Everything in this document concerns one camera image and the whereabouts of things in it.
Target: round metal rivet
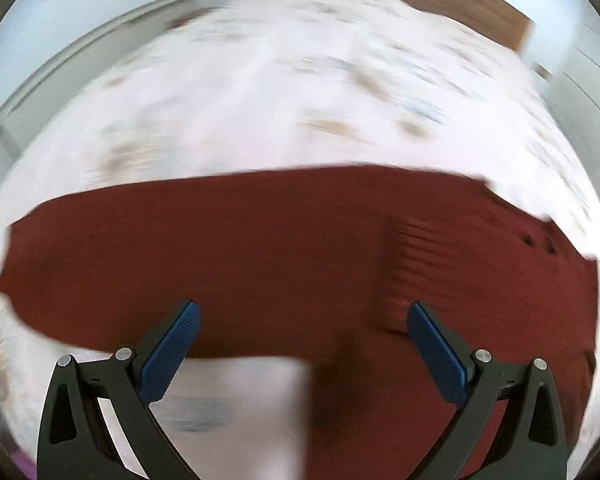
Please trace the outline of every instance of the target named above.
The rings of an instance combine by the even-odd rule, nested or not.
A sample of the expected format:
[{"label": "round metal rivet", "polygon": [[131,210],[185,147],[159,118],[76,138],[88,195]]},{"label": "round metal rivet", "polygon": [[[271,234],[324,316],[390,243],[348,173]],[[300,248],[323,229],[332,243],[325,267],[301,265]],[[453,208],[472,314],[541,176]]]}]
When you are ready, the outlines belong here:
[{"label": "round metal rivet", "polygon": [[126,361],[131,357],[132,353],[131,348],[121,348],[116,352],[116,359],[118,361]]},{"label": "round metal rivet", "polygon": [[475,358],[478,359],[478,361],[481,361],[483,363],[488,363],[489,361],[491,361],[491,352],[489,352],[488,350],[476,350],[475,351]]},{"label": "round metal rivet", "polygon": [[58,358],[58,366],[67,366],[71,362],[71,356],[69,354],[61,355]]},{"label": "round metal rivet", "polygon": [[540,368],[541,370],[546,370],[546,361],[541,358],[534,359],[534,365],[536,368]]}]

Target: textured blue pad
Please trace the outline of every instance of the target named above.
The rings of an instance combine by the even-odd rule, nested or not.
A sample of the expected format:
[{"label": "textured blue pad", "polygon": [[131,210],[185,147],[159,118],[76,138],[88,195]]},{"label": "textured blue pad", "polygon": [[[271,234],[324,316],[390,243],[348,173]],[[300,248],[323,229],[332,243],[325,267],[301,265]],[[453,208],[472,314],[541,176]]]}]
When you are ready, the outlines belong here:
[{"label": "textured blue pad", "polygon": [[458,407],[464,405],[467,400],[467,371],[417,303],[409,308],[407,328],[442,398]]},{"label": "textured blue pad", "polygon": [[200,308],[191,301],[171,325],[140,372],[138,396],[148,405],[160,400],[200,331]]}]

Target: bed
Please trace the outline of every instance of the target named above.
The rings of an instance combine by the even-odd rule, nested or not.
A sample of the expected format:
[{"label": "bed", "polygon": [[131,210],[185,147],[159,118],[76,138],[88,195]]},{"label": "bed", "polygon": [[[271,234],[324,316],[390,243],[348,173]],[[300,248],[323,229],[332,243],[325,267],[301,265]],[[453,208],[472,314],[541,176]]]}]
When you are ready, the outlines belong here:
[{"label": "bed", "polygon": [[[484,176],[600,262],[600,203],[512,50],[528,19],[501,0],[470,1],[234,0],[156,38],[84,88],[12,169],[0,266],[8,225],[56,196],[357,162]],[[570,478],[600,435],[600,303],[596,344]],[[35,333],[0,296],[0,402],[32,457],[53,366],[68,352],[104,356]],[[299,478],[307,381],[289,360],[187,360],[152,409],[202,478]],[[141,472],[103,406],[123,461]]]}]

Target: bedsheet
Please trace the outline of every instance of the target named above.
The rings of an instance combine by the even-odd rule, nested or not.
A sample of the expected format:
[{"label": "bedsheet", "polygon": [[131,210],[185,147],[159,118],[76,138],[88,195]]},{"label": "bedsheet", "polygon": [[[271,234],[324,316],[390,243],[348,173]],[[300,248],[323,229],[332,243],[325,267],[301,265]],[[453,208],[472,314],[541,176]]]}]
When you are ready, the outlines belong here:
[{"label": "bedsheet", "polygon": [[[484,176],[600,263],[600,202],[515,53],[400,0],[234,0],[117,63],[44,128],[0,189],[0,266],[8,225],[67,193],[359,162]],[[600,303],[596,345],[570,478],[600,434]],[[67,352],[106,356],[34,332],[0,295],[0,402],[33,457]],[[187,360],[152,409],[202,478],[300,478],[307,381],[289,360]]]}]

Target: maroon fabric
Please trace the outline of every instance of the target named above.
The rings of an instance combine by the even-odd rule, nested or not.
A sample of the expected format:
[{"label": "maroon fabric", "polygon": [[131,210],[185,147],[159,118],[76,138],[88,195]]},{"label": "maroon fabric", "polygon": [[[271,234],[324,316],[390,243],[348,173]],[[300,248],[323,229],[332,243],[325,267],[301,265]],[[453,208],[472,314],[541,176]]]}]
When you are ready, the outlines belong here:
[{"label": "maroon fabric", "polygon": [[451,418],[404,330],[414,300],[497,359],[546,359],[573,445],[593,374],[597,287],[596,263],[554,223],[483,182],[379,166],[51,200],[12,226],[0,275],[24,322],[73,345],[133,345],[191,298],[203,328],[190,356],[309,361],[312,480],[406,478]]}]

